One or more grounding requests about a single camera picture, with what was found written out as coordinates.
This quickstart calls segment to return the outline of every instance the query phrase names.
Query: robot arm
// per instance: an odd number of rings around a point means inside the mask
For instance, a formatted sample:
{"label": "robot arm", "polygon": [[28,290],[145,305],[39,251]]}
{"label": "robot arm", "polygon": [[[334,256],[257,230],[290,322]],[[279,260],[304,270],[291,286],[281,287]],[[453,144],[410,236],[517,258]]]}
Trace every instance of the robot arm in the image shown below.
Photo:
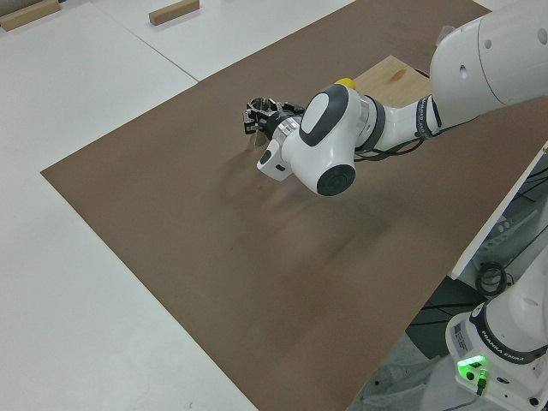
{"label": "robot arm", "polygon": [[267,113],[279,120],[270,131],[250,125],[257,113],[248,106],[247,133],[266,131],[271,140],[258,168],[280,181],[293,173],[318,194],[339,194],[354,181],[355,154],[360,161],[386,158],[489,111],[546,95],[547,30],[545,0],[522,0],[457,28],[432,58],[432,95],[404,108],[384,107],[348,81],[319,92],[302,116]]}

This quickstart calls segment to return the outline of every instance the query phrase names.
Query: brown table surface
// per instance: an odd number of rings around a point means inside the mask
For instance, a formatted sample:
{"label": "brown table surface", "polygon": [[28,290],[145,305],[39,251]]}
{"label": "brown table surface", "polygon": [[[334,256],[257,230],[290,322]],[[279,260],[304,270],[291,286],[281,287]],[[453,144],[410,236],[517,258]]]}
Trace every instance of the brown table surface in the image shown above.
{"label": "brown table surface", "polygon": [[343,410],[544,144],[544,107],[358,164],[335,198],[259,173],[241,112],[389,54],[427,71],[441,26],[485,12],[356,1],[43,174],[261,411]]}

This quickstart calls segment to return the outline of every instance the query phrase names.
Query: yellow knob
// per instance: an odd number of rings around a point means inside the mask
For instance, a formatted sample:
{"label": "yellow knob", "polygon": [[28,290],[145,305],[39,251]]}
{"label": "yellow knob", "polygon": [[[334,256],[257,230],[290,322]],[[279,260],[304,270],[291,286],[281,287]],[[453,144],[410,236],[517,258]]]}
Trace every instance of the yellow knob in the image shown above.
{"label": "yellow knob", "polygon": [[337,80],[335,81],[335,84],[342,84],[343,86],[356,89],[356,83],[354,83],[354,80],[349,78]]}

